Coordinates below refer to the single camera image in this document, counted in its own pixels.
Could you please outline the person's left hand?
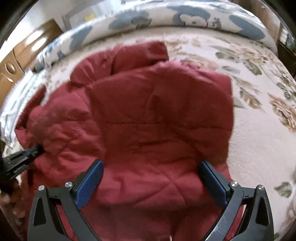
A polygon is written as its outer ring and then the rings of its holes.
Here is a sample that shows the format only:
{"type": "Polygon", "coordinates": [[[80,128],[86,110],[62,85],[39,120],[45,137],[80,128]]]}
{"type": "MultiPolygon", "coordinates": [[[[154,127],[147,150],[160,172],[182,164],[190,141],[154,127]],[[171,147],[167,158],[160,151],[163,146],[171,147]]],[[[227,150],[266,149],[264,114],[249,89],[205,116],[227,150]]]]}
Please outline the person's left hand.
{"type": "Polygon", "coordinates": [[[9,191],[1,190],[1,210],[10,223],[21,226],[30,213],[30,205],[17,179],[9,182],[9,191]]]}

